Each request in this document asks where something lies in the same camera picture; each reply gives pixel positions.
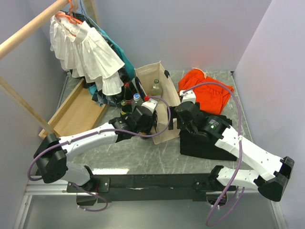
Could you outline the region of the pocari sweat plastic bottle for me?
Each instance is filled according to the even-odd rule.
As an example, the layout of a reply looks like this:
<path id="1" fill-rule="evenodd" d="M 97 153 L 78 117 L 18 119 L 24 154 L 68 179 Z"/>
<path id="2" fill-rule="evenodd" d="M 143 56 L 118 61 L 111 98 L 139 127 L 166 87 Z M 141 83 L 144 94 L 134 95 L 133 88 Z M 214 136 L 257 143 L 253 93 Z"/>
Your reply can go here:
<path id="1" fill-rule="evenodd" d="M 132 111 L 134 111 L 134 109 L 137 105 L 141 106 L 142 103 L 143 103 L 143 100 L 142 100 L 141 96 L 138 93 L 135 93 L 133 95 L 133 100 L 132 100 Z"/>

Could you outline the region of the green glass bottle gold cap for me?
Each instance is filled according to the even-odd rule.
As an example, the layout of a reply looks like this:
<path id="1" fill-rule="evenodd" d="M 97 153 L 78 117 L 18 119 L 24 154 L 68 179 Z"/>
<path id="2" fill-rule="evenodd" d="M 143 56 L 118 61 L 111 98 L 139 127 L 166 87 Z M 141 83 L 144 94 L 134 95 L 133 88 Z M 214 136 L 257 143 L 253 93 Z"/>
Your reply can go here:
<path id="1" fill-rule="evenodd" d="M 121 101 L 121 115 L 126 115 L 132 113 L 132 105 L 127 102 L 125 99 Z"/>

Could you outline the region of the dark soda can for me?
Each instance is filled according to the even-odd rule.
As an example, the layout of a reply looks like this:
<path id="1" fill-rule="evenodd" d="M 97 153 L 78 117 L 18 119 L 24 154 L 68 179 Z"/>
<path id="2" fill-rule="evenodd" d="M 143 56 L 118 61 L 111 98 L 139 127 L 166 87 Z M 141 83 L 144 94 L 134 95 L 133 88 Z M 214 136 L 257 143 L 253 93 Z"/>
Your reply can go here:
<path id="1" fill-rule="evenodd" d="M 146 133 L 144 133 L 144 132 L 139 132 L 139 134 L 141 135 L 141 138 L 142 138 L 142 139 L 146 139 L 146 137 L 143 137 L 144 135 L 147 135 Z"/>

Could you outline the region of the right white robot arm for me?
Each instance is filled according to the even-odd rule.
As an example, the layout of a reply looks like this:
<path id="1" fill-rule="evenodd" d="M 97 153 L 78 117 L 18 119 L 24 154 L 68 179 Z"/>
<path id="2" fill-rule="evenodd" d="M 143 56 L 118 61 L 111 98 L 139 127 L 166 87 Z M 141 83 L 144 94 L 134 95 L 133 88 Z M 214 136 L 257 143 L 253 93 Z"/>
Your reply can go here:
<path id="1" fill-rule="evenodd" d="M 224 115 L 200 110 L 198 104 L 183 102 L 171 107 L 177 127 L 186 131 L 187 155 L 212 160 L 241 159 L 250 170 L 235 171 L 215 166 L 206 185 L 220 190 L 227 185 L 256 189 L 265 198 L 279 202 L 291 177 L 294 160 L 275 156 L 247 138 L 239 136 L 232 121 Z"/>

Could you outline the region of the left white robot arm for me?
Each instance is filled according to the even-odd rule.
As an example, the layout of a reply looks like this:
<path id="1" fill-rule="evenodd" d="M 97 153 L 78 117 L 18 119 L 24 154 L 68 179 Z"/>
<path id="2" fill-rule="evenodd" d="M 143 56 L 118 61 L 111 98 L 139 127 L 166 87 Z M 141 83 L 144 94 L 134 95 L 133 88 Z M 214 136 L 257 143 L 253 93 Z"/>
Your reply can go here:
<path id="1" fill-rule="evenodd" d="M 95 129 L 59 138 L 48 135 L 34 155 L 42 180 L 49 184 L 62 179 L 75 183 L 85 192 L 93 190 L 95 179 L 90 168 L 74 164 L 73 159 L 98 146 L 150 133 L 156 119 L 155 109 L 156 103 L 145 102 L 135 106 L 132 113 L 113 118 Z"/>

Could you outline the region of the coca-cola glass bottle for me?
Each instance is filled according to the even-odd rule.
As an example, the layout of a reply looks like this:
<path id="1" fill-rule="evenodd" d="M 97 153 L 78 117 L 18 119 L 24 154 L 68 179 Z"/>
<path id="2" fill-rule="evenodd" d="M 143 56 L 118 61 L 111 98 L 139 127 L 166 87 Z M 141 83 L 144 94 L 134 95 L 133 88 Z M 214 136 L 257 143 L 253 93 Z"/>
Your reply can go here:
<path id="1" fill-rule="evenodd" d="M 124 100 L 127 102 L 127 104 L 131 104 L 133 100 L 133 92 L 128 82 L 124 83 Z"/>

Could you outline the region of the cream canvas tote bag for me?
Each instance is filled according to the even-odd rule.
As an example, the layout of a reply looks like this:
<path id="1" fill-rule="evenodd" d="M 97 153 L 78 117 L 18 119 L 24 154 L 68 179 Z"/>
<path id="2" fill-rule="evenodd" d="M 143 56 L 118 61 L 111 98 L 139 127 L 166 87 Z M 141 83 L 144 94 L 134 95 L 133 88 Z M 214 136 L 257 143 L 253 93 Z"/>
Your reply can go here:
<path id="1" fill-rule="evenodd" d="M 164 132 L 153 137 L 154 144 L 158 145 L 162 142 L 177 138 L 180 130 L 177 128 L 176 121 L 173 121 L 172 130 L 169 130 L 166 127 L 168 124 L 168 110 L 164 102 L 167 102 L 167 104 L 171 107 L 178 106 L 180 104 L 180 98 L 170 76 L 166 75 L 165 69 L 160 62 L 152 63 L 135 69 L 135 75 L 140 80 L 142 88 L 147 95 L 151 95 L 153 83 L 156 79 L 159 80 L 159 83 L 163 89 L 163 94 L 161 96 L 163 101 L 158 100 L 158 105 L 156 107 L 157 124 L 152 131 L 159 133 L 164 130 Z"/>

